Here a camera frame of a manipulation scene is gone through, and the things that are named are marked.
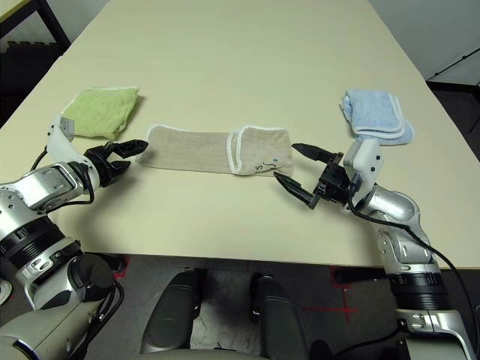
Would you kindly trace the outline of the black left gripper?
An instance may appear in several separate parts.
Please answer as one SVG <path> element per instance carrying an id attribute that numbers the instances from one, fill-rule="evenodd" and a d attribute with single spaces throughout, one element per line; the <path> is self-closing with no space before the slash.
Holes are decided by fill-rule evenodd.
<path id="1" fill-rule="evenodd" d="M 141 139 L 132 139 L 120 143 L 107 143 L 85 151 L 84 155 L 94 164 L 99 175 L 100 186 L 110 186 L 114 182 L 114 176 L 124 174 L 131 162 L 129 160 L 108 161 L 112 152 L 119 157 L 133 157 L 142 154 L 148 147 L 148 143 Z"/>

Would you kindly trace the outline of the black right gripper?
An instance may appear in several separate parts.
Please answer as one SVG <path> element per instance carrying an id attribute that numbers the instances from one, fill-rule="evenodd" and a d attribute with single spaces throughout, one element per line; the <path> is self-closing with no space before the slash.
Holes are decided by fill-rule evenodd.
<path id="1" fill-rule="evenodd" d="M 346 170 L 340 165 L 340 160 L 344 154 L 341 152 L 331 153 L 315 145 L 304 143 L 294 143 L 292 147 L 306 158 L 320 161 L 326 166 L 313 193 L 306 191 L 291 177 L 280 172 L 274 172 L 274 177 L 280 185 L 296 199 L 302 201 L 305 205 L 310 205 L 310 209 L 314 209 L 320 200 L 332 201 L 345 206 L 349 197 L 350 178 Z"/>

